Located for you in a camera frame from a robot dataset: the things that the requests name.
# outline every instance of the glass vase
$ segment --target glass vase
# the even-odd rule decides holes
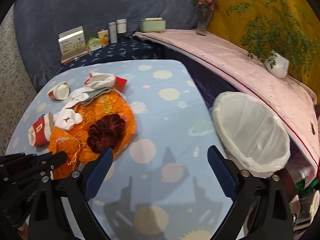
[[[199,8],[198,26],[196,33],[201,36],[207,35],[207,27],[212,15],[212,10]]]

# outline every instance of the planet print tablecloth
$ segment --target planet print tablecloth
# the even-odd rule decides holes
[[[207,150],[223,152],[208,109],[184,65],[174,60],[133,60],[71,69],[49,81],[20,120],[7,149],[46,153],[28,144],[28,128],[68,99],[47,91],[66,81],[71,91],[89,72],[128,80],[124,95],[135,113],[136,134],[112,164],[89,206],[112,240],[209,240],[231,207],[207,161]],[[75,236],[82,238],[70,207]]]

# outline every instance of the green tissue box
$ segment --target green tissue box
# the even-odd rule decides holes
[[[165,20],[162,18],[145,18],[140,20],[140,30],[144,33],[164,32]]]

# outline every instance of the dark red scrunchie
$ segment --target dark red scrunchie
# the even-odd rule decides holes
[[[122,137],[125,121],[119,114],[105,115],[89,127],[87,145],[94,153],[114,149]]]

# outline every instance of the terrazzo wall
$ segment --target terrazzo wall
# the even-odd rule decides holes
[[[0,155],[5,154],[14,129],[35,96],[19,52],[12,7],[0,25]]]

